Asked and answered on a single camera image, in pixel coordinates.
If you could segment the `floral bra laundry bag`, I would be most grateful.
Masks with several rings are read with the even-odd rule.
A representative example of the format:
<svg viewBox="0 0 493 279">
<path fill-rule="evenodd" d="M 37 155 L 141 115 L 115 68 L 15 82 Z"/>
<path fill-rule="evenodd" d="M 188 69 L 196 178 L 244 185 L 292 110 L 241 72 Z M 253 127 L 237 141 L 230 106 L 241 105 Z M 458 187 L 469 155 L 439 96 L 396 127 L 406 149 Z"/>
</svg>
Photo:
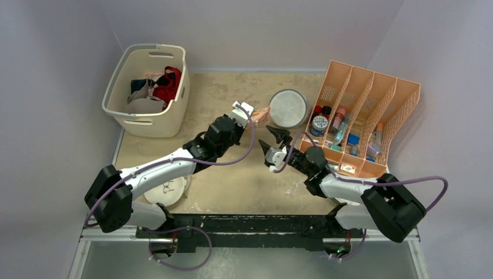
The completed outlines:
<svg viewBox="0 0 493 279">
<path fill-rule="evenodd" d="M 256 125 L 266 123 L 269 119 L 269 112 L 270 112 L 269 106 L 262 108 L 262 109 L 255 110 L 252 114 L 252 121 Z"/>
</svg>

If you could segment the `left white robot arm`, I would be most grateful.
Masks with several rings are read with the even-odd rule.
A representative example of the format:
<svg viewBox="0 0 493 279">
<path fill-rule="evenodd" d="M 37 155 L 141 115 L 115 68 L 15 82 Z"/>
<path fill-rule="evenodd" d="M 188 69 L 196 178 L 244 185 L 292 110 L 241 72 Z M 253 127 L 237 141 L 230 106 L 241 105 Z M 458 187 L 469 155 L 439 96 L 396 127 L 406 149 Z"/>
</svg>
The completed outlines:
<svg viewBox="0 0 493 279">
<path fill-rule="evenodd" d="M 186 177 L 210 166 L 228 166 L 245 159 L 218 162 L 233 145 L 238 145 L 247 127 L 254 128 L 251 116 L 240 113 L 222 115 L 208 130 L 176 149 L 169 155 L 140 166 L 118 170 L 110 164 L 100 169 L 87 191 L 84 202 L 89 212 L 84 227 L 98 226 L 105 233 L 126 224 L 151 229 L 160 238 L 173 232 L 171 215 L 165 205 L 144 204 L 136 200 L 140 195 L 179 177 Z"/>
</svg>

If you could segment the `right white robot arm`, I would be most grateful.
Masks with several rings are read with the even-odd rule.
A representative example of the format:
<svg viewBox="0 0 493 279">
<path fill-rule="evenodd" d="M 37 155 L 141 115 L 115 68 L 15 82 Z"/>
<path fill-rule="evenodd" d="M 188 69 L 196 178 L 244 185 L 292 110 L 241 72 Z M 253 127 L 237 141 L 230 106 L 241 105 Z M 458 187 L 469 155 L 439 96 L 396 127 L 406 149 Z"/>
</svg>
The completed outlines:
<svg viewBox="0 0 493 279">
<path fill-rule="evenodd" d="M 260 140 L 265 165 L 273 173 L 287 166 L 306 176 L 306 189 L 321 198 L 345 202 L 328 214 L 327 231 L 339 237 L 350 229 L 379 230 L 400 243 L 426 216 L 423 204 L 392 174 L 376 178 L 354 178 L 333 172 L 319 146 L 305 151 L 294 148 L 288 130 L 267 126 L 278 146 Z"/>
</svg>

